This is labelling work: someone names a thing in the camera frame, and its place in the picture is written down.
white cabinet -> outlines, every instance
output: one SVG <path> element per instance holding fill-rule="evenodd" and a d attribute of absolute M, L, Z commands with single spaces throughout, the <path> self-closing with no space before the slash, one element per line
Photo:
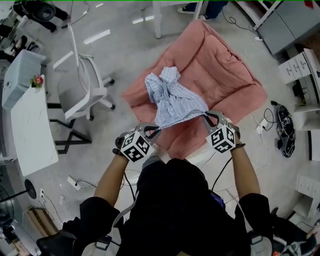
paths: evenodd
<path fill-rule="evenodd" d="M 279 70 L 286 84 L 311 74 L 303 52 L 279 65 Z"/>

white box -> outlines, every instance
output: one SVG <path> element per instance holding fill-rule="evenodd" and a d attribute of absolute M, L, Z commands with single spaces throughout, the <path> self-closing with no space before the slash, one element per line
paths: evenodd
<path fill-rule="evenodd" d="M 144 139 L 140 132 L 135 131 L 124 137 L 124 143 L 121 153 L 125 155 L 131 162 L 136 162 L 144 157 L 150 156 L 155 150 Z"/>
<path fill-rule="evenodd" d="M 224 153 L 236 147 L 235 130 L 226 125 L 222 125 L 206 137 L 206 141 L 216 151 Z"/>

pink pet bed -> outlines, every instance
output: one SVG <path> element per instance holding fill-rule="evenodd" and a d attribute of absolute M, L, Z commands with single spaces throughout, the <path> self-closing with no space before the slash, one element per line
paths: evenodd
<path fill-rule="evenodd" d="M 258 109 L 267 99 L 262 85 L 242 59 L 207 24 L 194 20 L 166 51 L 122 94 L 140 122 L 154 123 L 157 106 L 145 86 L 149 73 L 176 66 L 179 83 L 200 95 L 210 110 L 223 112 L 234 124 Z M 202 117 L 161 131 L 157 144 L 171 158 L 184 159 L 199 149 L 208 132 Z"/>

floor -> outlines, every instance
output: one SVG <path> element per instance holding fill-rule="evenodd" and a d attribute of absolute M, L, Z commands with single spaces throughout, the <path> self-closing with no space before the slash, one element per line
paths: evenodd
<path fill-rule="evenodd" d="M 54 2 L 57 6 L 70 11 L 72 2 Z M 77 191 L 69 183 L 69 175 L 76 179 L 83 179 L 90 183 L 97 184 L 102 174 L 113 158 L 112 148 L 115 138 L 122 132 L 128 131 L 137 125 L 133 113 L 121 98 L 121 93 L 132 81 L 179 36 L 192 15 L 176 13 L 176 6 L 162 9 L 162 38 L 156 39 L 153 29 L 152 4 L 151 2 L 138 1 L 89 1 L 90 10 L 73 27 L 78 52 L 92 55 L 102 76 L 111 75 L 115 84 L 108 88 L 110 100 L 116 104 L 116 109 L 111 111 L 100 103 L 93 108 L 95 119 L 87 121 L 84 117 L 75 122 L 74 128 L 89 135 L 92 144 L 71 146 L 66 155 L 59 155 L 59 161 L 45 169 L 29 175 L 27 178 L 32 181 L 37 192 L 44 189 L 45 194 L 54 203 L 62 221 L 68 221 L 79 216 L 80 203 L 94 194 L 94 188 L 88 187 L 85 190 Z M 71 21 L 77 20 L 88 9 L 83 2 L 75 1 L 72 8 Z M 228 18 L 232 16 L 243 28 L 248 28 L 250 21 L 239 9 L 236 3 L 230 2 L 224 8 L 224 14 Z M 255 40 L 255 35 L 248 30 L 240 29 L 228 23 L 222 13 L 217 19 L 209 21 L 208 24 L 214 28 L 229 46 L 237 52 L 248 64 L 253 74 L 260 80 L 268 99 L 277 101 L 293 111 L 294 103 L 297 102 L 290 85 L 284 84 L 278 74 L 278 60 L 270 55 L 264 42 Z M 29 31 L 37 36 L 45 45 L 44 54 L 48 57 L 47 64 L 47 89 L 48 102 L 57 102 L 57 83 L 60 74 L 53 72 L 53 65 L 63 56 L 71 51 L 71 44 L 67 30 L 59 30 L 51 34 L 37 23 L 28 24 Z M 100 32 L 109 30 L 109 34 L 89 44 L 84 40 Z M 72 65 L 73 58 L 68 58 L 59 68 L 63 69 Z M 272 108 L 270 102 L 253 114 L 258 121 L 263 118 L 265 108 Z M 63 113 L 59 110 L 50 110 L 50 118 L 57 117 L 63 120 Z M 4 117 L 5 138 L 8 151 L 14 152 L 12 146 L 12 135 L 10 134 L 10 117 L 8 113 Z M 256 174 L 261 187 L 261 193 L 269 199 L 270 208 L 279 207 L 279 215 L 287 215 L 298 200 L 298 193 L 295 192 L 296 174 L 304 166 L 308 167 L 308 141 L 306 132 L 297 132 L 296 148 L 293 156 L 285 158 L 275 143 L 277 133 L 275 129 L 263 133 L 263 143 L 260 135 L 256 133 L 256 122 L 252 115 L 248 115 L 238 126 L 241 131 L 241 140 L 246 143 L 246 151 L 250 160 L 257 166 Z M 52 125 L 54 138 L 66 139 L 68 131 L 57 124 Z M 210 186 L 218 176 L 219 172 L 230 158 L 229 153 L 212 156 L 206 152 L 203 159 L 196 163 L 205 174 Z M 141 171 L 141 164 L 129 165 L 126 171 L 132 183 L 135 183 Z M 20 191 L 24 178 L 19 171 L 19 165 L 8 165 L 8 173 L 13 189 Z M 226 191 L 237 196 L 234 187 L 233 168 L 230 164 L 216 184 L 215 191 L 221 195 L 226 204 L 228 213 L 233 216 L 236 201 Z M 60 205 L 60 198 L 63 196 L 65 203 Z M 25 210 L 30 205 L 40 206 L 36 200 L 27 196 L 20 196 L 19 203 Z M 118 209 L 124 209 L 132 203 L 132 196 L 129 186 L 125 185 L 120 191 L 116 204 Z M 45 206 L 54 217 L 58 227 L 62 224 L 51 203 L 47 200 Z"/>

